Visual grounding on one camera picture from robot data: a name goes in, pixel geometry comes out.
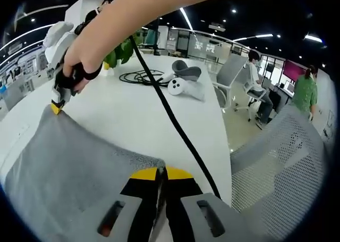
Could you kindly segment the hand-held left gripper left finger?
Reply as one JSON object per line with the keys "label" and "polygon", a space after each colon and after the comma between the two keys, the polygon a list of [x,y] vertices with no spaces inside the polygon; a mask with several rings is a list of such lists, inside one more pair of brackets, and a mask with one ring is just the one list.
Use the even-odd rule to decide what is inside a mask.
{"label": "hand-held left gripper left finger", "polygon": [[118,193],[84,212],[79,241],[148,241],[157,213],[157,167],[133,173]]}

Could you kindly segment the person's right hand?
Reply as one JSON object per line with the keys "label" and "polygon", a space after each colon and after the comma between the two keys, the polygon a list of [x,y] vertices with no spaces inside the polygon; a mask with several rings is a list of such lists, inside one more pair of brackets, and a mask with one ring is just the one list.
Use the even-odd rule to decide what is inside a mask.
{"label": "person's right hand", "polygon": [[105,38],[85,30],[78,35],[64,56],[63,74],[70,77],[73,67],[81,63],[86,73],[94,73],[105,56]]}

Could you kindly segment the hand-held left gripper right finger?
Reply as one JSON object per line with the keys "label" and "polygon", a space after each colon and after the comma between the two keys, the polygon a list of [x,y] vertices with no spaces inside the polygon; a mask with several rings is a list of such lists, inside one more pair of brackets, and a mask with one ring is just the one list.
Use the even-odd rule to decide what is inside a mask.
{"label": "hand-held left gripper right finger", "polygon": [[251,241],[244,219],[212,193],[203,193],[192,174],[165,168],[166,217],[174,241]]}

